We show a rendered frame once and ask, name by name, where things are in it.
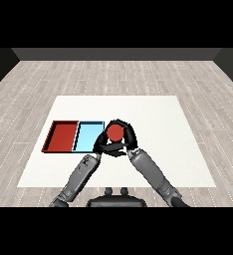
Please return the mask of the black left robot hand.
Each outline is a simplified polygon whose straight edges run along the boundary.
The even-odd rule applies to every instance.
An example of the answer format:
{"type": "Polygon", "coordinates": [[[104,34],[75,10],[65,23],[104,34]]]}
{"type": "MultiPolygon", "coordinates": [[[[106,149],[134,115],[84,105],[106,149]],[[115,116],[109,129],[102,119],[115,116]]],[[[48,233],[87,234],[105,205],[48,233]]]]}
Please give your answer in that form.
{"type": "Polygon", "coordinates": [[[98,136],[95,141],[93,152],[96,154],[107,154],[114,157],[125,155],[122,142],[111,142],[107,136],[107,128],[98,136]]]}

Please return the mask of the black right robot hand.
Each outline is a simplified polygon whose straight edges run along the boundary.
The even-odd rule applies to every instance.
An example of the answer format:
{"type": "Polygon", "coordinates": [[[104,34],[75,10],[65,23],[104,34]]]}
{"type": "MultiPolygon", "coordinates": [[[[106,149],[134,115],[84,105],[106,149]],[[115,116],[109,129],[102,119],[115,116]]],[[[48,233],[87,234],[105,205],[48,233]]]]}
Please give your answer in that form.
{"type": "Polygon", "coordinates": [[[128,124],[127,122],[121,121],[121,120],[113,120],[111,121],[107,128],[112,124],[118,124],[123,128],[123,138],[124,142],[126,143],[126,149],[127,150],[133,150],[137,148],[137,139],[134,132],[133,127],[131,124],[128,124]]]}

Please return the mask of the small red can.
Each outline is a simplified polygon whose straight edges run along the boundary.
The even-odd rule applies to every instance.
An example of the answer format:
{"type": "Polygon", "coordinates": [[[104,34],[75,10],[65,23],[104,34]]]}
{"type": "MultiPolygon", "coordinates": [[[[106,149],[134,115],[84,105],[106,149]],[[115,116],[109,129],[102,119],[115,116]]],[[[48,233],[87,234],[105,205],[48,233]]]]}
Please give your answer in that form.
{"type": "Polygon", "coordinates": [[[107,128],[107,136],[111,142],[121,142],[123,128],[118,124],[112,124],[107,128]]]}

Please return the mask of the light blue shallow open box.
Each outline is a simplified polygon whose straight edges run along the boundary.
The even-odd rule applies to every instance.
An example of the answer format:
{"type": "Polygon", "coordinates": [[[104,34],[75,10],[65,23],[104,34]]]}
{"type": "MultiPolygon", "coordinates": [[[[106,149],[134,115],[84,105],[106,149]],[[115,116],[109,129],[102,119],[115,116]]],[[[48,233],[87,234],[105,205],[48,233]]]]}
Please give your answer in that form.
{"type": "Polygon", "coordinates": [[[95,141],[104,129],[103,121],[80,121],[73,142],[73,153],[92,152],[95,141]]]}

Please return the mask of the red shallow open box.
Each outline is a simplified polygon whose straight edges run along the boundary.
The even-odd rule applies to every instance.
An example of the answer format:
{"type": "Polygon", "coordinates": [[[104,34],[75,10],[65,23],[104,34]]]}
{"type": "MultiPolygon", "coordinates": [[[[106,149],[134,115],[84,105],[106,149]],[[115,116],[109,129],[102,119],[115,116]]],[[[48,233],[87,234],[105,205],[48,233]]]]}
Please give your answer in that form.
{"type": "Polygon", "coordinates": [[[71,153],[78,121],[53,121],[44,145],[43,153],[71,153]]]}

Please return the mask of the dark grey robot body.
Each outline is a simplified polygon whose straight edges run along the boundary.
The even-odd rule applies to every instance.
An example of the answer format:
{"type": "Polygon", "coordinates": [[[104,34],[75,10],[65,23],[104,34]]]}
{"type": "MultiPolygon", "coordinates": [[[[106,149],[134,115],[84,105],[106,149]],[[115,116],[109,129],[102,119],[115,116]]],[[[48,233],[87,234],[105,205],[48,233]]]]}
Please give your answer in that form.
{"type": "Polygon", "coordinates": [[[126,187],[120,189],[120,195],[113,195],[113,189],[107,187],[105,194],[90,199],[87,207],[146,207],[143,199],[130,196],[126,187]]]}

